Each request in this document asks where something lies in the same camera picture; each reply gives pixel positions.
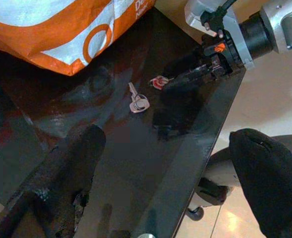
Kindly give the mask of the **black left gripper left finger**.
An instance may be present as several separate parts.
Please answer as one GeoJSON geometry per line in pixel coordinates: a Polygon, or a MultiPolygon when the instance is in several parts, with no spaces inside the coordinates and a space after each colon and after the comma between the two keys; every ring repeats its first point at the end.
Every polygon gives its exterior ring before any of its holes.
{"type": "Polygon", "coordinates": [[[89,200],[106,136],[96,125],[69,134],[47,155],[30,184],[35,216],[48,238],[72,238],[89,200]]]}

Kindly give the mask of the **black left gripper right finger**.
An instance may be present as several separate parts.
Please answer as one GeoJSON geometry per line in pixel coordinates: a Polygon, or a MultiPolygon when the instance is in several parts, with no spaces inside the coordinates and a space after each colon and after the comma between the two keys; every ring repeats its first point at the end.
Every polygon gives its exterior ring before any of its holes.
{"type": "Polygon", "coordinates": [[[262,234],[292,238],[292,152],[250,128],[230,134],[229,151],[262,234]]]}

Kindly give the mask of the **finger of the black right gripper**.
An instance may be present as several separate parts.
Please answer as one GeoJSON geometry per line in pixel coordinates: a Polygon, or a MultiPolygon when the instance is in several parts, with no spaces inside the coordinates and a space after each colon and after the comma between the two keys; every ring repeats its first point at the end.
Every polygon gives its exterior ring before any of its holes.
{"type": "Polygon", "coordinates": [[[207,73],[206,56],[202,47],[167,64],[163,76],[172,79],[172,83],[205,83],[207,73]]]}
{"type": "Polygon", "coordinates": [[[205,79],[205,83],[172,83],[172,79],[164,76],[152,80],[153,86],[160,90],[152,119],[158,139],[201,134],[209,129],[214,118],[207,102],[214,91],[214,80],[205,79]]]}

